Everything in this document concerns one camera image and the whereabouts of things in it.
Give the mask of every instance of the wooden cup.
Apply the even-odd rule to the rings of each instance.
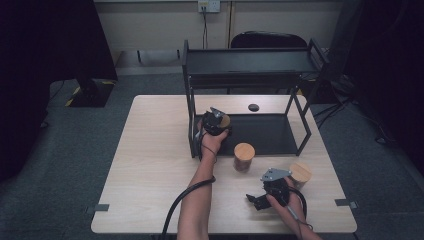
[[[255,156],[255,149],[248,143],[239,143],[234,148],[234,169],[238,172],[249,171],[252,159]]]
[[[290,179],[293,181],[294,187],[298,190],[312,177],[311,169],[306,163],[293,163],[290,165],[290,171],[292,172]]]

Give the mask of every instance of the wooden tabletop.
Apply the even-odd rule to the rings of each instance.
[[[248,105],[260,106],[257,113],[281,113],[288,101],[284,95],[198,95],[197,112],[213,106],[227,114],[251,113]],[[288,115],[295,139],[300,144],[305,130],[294,106]],[[336,172],[310,112],[312,136],[299,157],[255,156],[247,173],[233,168],[234,157],[218,157],[213,183],[211,234],[290,233],[273,209],[256,211],[246,194],[265,194],[259,180],[270,167],[288,170],[306,163],[312,178],[301,189],[308,203],[307,221],[316,232],[354,232],[356,222],[344,199]],[[116,150],[92,230],[96,233],[160,233],[175,198],[187,187],[199,160],[191,158],[188,142],[188,112],[185,95],[145,95],[134,99]],[[179,207],[168,233],[176,233]]]

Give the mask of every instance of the gray carpet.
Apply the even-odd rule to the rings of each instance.
[[[150,239],[146,235],[99,235],[87,207],[98,203],[133,98],[184,94],[181,74],[121,76],[104,108],[64,107],[75,81],[55,82],[46,122],[23,171],[0,183],[0,239]],[[200,94],[225,94],[226,90]],[[312,105],[314,113],[329,105]],[[401,149],[374,141],[376,125],[348,104],[320,128],[347,198],[357,236],[422,239],[424,192],[406,171]],[[353,234],[321,234],[355,239]],[[235,239],[213,236],[212,239]],[[248,239],[282,239],[250,236]]]

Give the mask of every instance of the black metal shelf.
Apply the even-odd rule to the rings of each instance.
[[[234,147],[248,142],[258,155],[300,155],[311,132],[305,119],[312,97],[329,63],[314,39],[306,48],[263,49],[189,49],[184,43],[183,75],[189,113],[189,143],[192,157],[197,155],[195,124],[201,115],[196,113],[194,92],[208,88],[275,87],[290,88],[290,99],[284,114],[229,114],[235,134],[228,138],[218,154],[233,155]],[[302,108],[297,98],[298,84],[304,73],[318,73],[316,84]],[[305,127],[306,136],[296,145],[287,118],[293,101]]]

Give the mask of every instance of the black chair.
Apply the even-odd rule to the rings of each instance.
[[[263,32],[263,31],[248,31],[235,36],[231,40],[231,48],[306,48],[306,41],[293,34]],[[227,94],[230,94],[231,89],[227,88]]]

